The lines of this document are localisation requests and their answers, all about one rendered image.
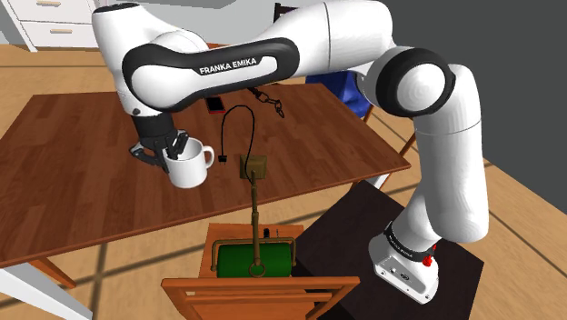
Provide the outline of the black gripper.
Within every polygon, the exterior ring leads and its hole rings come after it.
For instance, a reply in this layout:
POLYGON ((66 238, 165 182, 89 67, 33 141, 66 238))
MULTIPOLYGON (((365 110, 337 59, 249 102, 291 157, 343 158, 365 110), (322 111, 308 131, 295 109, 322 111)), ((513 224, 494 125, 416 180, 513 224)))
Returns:
POLYGON ((185 130, 177 131, 172 116, 167 113, 134 116, 133 122, 139 142, 129 149, 130 154, 144 163, 159 166, 168 173, 164 152, 168 158, 177 160, 184 151, 189 135, 185 130))

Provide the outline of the white mug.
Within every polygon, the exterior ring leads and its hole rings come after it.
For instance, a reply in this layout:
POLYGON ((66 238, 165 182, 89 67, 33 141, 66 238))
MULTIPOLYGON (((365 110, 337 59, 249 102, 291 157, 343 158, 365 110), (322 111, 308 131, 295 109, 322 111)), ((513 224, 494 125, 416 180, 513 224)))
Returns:
POLYGON ((186 139, 183 151, 173 159, 163 150, 171 183, 179 188, 194 188, 202 184, 214 163, 214 150, 195 138, 186 139))

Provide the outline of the red phone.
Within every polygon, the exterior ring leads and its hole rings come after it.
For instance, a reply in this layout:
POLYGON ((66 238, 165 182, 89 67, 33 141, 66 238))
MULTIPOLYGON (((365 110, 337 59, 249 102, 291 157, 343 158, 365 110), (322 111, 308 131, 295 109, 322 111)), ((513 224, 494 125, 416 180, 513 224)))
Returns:
POLYGON ((223 114, 226 112, 220 96, 210 96, 204 99, 209 114, 223 114))

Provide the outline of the brown wooden table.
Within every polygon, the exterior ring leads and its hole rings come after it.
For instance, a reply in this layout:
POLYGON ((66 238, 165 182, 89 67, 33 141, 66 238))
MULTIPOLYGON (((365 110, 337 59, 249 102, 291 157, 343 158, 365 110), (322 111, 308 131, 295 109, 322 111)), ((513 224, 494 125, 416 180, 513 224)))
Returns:
POLYGON ((0 138, 0 267, 48 257, 93 320, 183 320, 161 287, 195 277, 211 223, 246 223, 246 153, 267 157, 264 224, 310 225, 356 180, 407 161, 322 85, 268 85, 281 112, 241 90, 229 115, 197 102, 177 127, 226 154, 193 189, 131 156, 137 134, 114 93, 36 95, 0 138))

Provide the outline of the green brass desk lamp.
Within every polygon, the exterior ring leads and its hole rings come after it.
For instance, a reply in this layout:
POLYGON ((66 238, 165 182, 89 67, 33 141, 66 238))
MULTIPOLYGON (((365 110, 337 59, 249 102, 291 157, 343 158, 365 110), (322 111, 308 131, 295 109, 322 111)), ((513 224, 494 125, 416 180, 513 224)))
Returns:
POLYGON ((218 239, 212 244, 211 267, 218 278, 288 277, 296 266, 297 244, 294 237, 260 236, 257 180, 266 176, 267 157, 260 156, 258 167, 249 165, 253 157, 241 160, 241 177, 251 185, 251 238, 218 239))

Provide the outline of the white chest of drawers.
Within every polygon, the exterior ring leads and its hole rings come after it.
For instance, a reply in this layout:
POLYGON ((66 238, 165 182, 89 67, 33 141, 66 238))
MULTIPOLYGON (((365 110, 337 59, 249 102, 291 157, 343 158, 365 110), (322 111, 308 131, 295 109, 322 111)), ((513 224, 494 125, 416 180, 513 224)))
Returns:
POLYGON ((11 45, 15 33, 30 52, 38 47, 97 48, 92 13, 107 0, 0 0, 0 31, 11 45))

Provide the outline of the orange wooden chair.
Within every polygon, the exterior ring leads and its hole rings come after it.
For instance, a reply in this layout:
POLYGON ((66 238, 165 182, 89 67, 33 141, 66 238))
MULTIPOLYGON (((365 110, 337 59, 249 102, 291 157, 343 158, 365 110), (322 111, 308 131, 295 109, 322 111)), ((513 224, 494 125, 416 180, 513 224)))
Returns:
POLYGON ((209 224, 199 276, 162 280, 186 320, 317 320, 360 283, 357 276, 218 278, 213 247, 252 232, 249 224, 209 224))

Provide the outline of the blue chair with wooden legs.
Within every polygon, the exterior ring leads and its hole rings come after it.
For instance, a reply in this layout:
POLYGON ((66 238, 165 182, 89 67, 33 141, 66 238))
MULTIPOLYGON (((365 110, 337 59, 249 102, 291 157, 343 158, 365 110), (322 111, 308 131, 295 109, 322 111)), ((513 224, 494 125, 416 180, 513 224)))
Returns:
POLYGON ((309 75, 305 77, 305 83, 324 85, 358 117, 362 117, 364 122, 369 119, 373 105, 358 91, 354 72, 342 71, 324 75, 309 75))

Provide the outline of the dark robot stand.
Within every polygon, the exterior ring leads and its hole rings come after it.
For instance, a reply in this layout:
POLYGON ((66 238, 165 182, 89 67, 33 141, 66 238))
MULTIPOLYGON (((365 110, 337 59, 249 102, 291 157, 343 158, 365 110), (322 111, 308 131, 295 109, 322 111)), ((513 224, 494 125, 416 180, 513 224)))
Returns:
POLYGON ((368 183, 359 183, 300 236, 294 276, 357 276, 360 284, 318 320, 469 320, 483 261, 441 240, 434 258, 440 284, 421 305, 375 274, 370 240, 403 206, 368 183))

